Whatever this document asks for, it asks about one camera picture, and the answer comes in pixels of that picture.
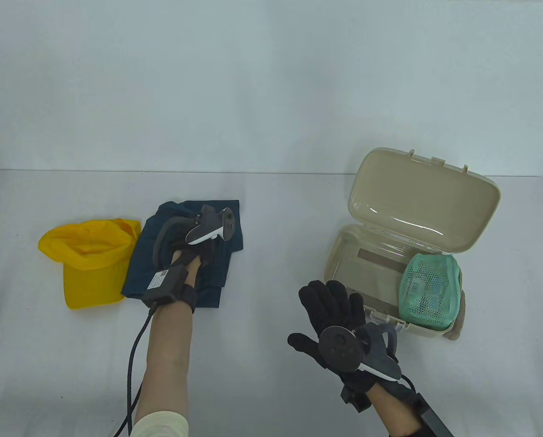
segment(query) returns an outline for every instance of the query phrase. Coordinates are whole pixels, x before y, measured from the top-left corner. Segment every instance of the black cable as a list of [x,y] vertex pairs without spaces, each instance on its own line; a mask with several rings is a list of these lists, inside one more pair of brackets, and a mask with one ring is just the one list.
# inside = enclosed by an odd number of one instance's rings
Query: black cable
[[[140,399],[140,393],[142,392],[142,384],[140,384],[140,388],[138,389],[138,393],[136,393],[136,397],[134,398],[134,402],[132,402],[132,410],[136,408],[136,404],[138,404],[138,399]],[[120,425],[120,428],[116,431],[116,433],[113,435],[113,437],[119,437],[119,435],[122,433],[124,428],[126,428],[126,425],[128,424],[128,417],[124,417],[124,421]]]
[[417,391],[415,390],[415,385],[413,385],[413,383],[408,377],[406,377],[405,375],[401,375],[401,378],[403,378],[405,382],[409,384],[409,388],[411,388],[411,391],[413,391],[413,393],[417,393]]
[[134,354],[136,354],[136,347],[138,346],[138,343],[142,338],[142,334],[144,331],[146,331],[146,328],[148,327],[148,324],[150,323],[150,320],[155,312],[156,306],[153,305],[148,311],[148,317],[146,318],[146,322],[144,322],[142,329],[140,329],[138,337],[136,337],[134,340],[134,345],[132,345],[132,351],[130,352],[130,360],[128,360],[128,409],[126,412],[126,420],[128,421],[128,435],[132,433],[132,411],[134,410],[134,406],[132,406],[132,367],[134,365]]

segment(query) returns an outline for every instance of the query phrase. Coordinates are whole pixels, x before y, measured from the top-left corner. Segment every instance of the cap brim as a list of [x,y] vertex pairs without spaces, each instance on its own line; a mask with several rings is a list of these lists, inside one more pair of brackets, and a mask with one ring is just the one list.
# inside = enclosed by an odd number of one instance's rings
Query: cap brim
[[97,270],[77,270],[63,266],[65,302],[71,310],[115,304],[124,299],[121,294],[129,259]]

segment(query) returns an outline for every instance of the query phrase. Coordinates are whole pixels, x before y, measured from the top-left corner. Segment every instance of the black glove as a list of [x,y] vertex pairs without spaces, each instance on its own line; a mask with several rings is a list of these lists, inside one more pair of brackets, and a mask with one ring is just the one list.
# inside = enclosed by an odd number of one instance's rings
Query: black glove
[[[313,281],[302,287],[298,295],[318,336],[329,326],[342,326],[352,330],[365,324],[363,298],[359,293],[347,296],[344,285],[338,281],[328,281],[326,285]],[[307,335],[290,334],[288,344],[298,352],[314,358],[320,366],[336,373],[345,387],[354,393],[367,393],[380,381],[379,377],[369,372],[346,373],[330,368],[318,350],[318,343]]]

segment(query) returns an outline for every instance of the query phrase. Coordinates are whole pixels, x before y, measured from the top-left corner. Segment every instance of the cream sleeve cuff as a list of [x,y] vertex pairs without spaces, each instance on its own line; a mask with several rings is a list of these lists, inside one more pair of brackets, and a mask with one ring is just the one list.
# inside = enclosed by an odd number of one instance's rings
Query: cream sleeve cuff
[[153,412],[138,420],[130,437],[188,437],[189,423],[177,412]]

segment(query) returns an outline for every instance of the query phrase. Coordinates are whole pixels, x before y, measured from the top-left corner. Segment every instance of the beige plastic case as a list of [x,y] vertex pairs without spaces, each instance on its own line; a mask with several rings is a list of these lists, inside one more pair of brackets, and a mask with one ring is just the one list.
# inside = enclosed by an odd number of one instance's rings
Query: beige plastic case
[[438,158],[376,148],[363,160],[351,190],[348,210],[363,224],[338,232],[324,270],[349,293],[363,296],[368,318],[392,323],[397,331],[456,340],[466,297],[458,317],[445,331],[399,318],[399,287],[405,267],[417,253],[455,254],[470,249],[484,231],[500,200],[488,178],[449,166]]

